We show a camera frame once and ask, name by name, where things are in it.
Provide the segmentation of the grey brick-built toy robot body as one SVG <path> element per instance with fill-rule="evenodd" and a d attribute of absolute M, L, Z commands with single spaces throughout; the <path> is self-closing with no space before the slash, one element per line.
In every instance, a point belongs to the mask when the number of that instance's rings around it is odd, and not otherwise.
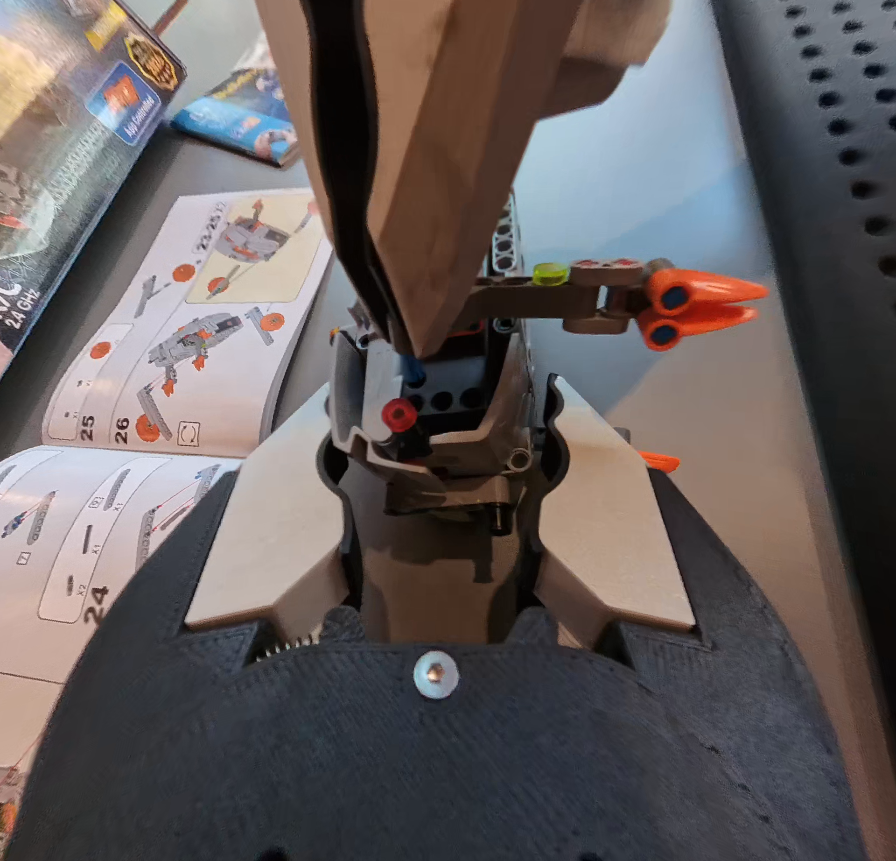
<path fill-rule="evenodd" d="M 523 270 L 513 193 L 476 279 L 505 275 L 532 275 Z M 448 334 L 438 352 L 420 360 L 379 334 L 359 298 L 350 316 L 352 324 L 330 338 L 334 445 L 385 484 L 388 515 L 481 514 L 493 535 L 509 534 L 542 445 L 530 319 Z"/>

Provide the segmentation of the open building instruction booklet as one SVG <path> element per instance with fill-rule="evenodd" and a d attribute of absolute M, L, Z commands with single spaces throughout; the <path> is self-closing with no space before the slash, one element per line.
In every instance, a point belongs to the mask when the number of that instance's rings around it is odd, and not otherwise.
<path fill-rule="evenodd" d="M 2 855 L 46 723 L 132 577 L 273 429 L 330 263 L 312 190 L 180 198 L 2 460 Z"/>

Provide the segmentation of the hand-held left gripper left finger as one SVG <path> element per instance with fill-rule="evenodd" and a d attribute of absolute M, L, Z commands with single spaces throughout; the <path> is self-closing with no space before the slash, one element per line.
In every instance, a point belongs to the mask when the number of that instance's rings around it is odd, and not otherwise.
<path fill-rule="evenodd" d="M 347 454 L 319 390 L 241 464 L 185 624 L 194 631 L 268 622 L 286 642 L 341 605 L 359 610 L 364 571 Z"/>

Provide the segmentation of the toy arm with orange claws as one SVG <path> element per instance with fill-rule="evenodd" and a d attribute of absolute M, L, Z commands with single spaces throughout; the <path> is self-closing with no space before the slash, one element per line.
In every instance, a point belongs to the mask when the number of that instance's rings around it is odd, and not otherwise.
<path fill-rule="evenodd" d="M 664 353 L 753 320 L 758 312 L 747 303 L 768 293 L 762 284 L 666 259 L 543 263 L 532 275 L 478 278 L 449 337 L 476 334 L 492 320 L 558 319 L 566 332 L 589 336 L 621 335 L 633 322 L 645 346 Z"/>

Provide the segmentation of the blue closed booklet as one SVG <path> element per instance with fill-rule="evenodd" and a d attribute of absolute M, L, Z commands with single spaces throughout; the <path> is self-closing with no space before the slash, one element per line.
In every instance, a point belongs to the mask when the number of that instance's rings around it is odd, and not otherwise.
<path fill-rule="evenodd" d="M 171 125 L 193 138 L 279 168 L 289 167 L 300 154 L 264 33 L 222 83 L 185 105 Z"/>

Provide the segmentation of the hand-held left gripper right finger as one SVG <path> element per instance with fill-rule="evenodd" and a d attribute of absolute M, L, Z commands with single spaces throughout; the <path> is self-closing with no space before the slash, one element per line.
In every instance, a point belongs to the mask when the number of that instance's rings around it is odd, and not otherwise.
<path fill-rule="evenodd" d="M 644 458 L 555 374 L 544 429 L 535 598 L 582 648 L 619 622 L 691 632 L 695 614 Z"/>

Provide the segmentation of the black perforated chair back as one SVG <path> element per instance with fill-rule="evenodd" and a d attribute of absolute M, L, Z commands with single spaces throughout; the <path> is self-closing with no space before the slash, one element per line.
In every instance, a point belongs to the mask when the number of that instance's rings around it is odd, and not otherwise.
<path fill-rule="evenodd" d="M 894 727 L 895 0 L 711 5 Z"/>

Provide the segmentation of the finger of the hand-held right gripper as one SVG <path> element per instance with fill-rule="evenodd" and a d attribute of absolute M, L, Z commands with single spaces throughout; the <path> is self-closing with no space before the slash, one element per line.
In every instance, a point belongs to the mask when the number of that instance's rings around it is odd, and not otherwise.
<path fill-rule="evenodd" d="M 364 0 L 254 0 L 324 228 L 375 329 L 404 323 L 367 224 L 378 105 Z"/>
<path fill-rule="evenodd" d="M 318 0 L 318 161 L 375 324 L 434 353 L 536 123 L 604 101 L 671 0 Z"/>

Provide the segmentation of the dark toy set box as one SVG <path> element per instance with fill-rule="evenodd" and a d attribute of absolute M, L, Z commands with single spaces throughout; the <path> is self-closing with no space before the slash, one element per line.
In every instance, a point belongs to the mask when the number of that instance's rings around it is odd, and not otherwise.
<path fill-rule="evenodd" d="M 124 0 L 1 0 L 1 374 L 185 76 Z"/>

